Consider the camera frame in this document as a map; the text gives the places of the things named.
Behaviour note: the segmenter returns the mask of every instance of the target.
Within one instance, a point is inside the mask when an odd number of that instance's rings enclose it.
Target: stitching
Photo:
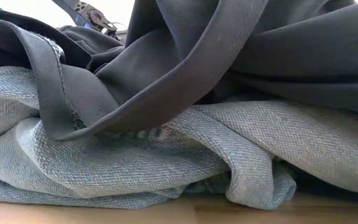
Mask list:
[[[49,47],[52,48],[52,50],[54,52],[56,64],[57,64],[58,71],[59,71],[60,84],[62,85],[62,90],[63,90],[63,95],[65,97],[65,101],[67,102],[67,104],[69,105],[70,110],[71,110],[71,121],[73,122],[74,130],[76,131],[76,130],[85,128],[86,126],[85,126],[84,122],[81,120],[79,114],[75,112],[73,105],[71,104],[70,100],[67,97],[66,86],[65,86],[65,83],[63,81],[62,67],[61,67],[60,62],[59,62],[60,61],[59,57],[61,56],[61,53],[62,53],[62,50],[60,50],[60,46],[57,45],[57,44],[54,44],[54,45],[57,46],[57,47],[54,47],[52,45],[52,43],[54,43],[52,40],[50,40],[50,39],[48,39],[48,38],[46,38],[44,36],[41,36],[39,34],[35,34],[35,35],[37,37],[40,37],[44,41],[46,41],[46,43],[49,45]]]

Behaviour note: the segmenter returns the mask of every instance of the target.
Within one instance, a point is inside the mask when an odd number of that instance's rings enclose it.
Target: denim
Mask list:
[[[1,202],[144,208],[211,192],[271,210],[296,189],[278,158],[358,192],[358,114],[239,96],[149,131],[56,142],[32,71],[0,67]]]

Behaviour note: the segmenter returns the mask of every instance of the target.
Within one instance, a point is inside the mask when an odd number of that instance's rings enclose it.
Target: crumpled fabric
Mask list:
[[[160,128],[56,142],[31,70],[0,67],[0,201],[144,208],[212,192],[274,209],[296,183],[281,158],[358,192],[358,114],[238,96],[194,105]]]

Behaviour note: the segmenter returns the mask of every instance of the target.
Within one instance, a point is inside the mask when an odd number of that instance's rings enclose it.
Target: wooden surface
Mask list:
[[[262,211],[224,197],[182,197],[143,210],[110,210],[0,203],[0,224],[98,223],[358,223],[358,203],[296,195],[278,210]]]

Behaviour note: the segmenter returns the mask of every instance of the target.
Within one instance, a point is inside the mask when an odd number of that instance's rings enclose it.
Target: gray garment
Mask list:
[[[55,142],[38,118],[32,72],[0,67],[0,201],[143,208],[210,191],[274,209],[295,191],[275,156],[358,192],[358,115],[236,100],[192,106],[150,131]]]

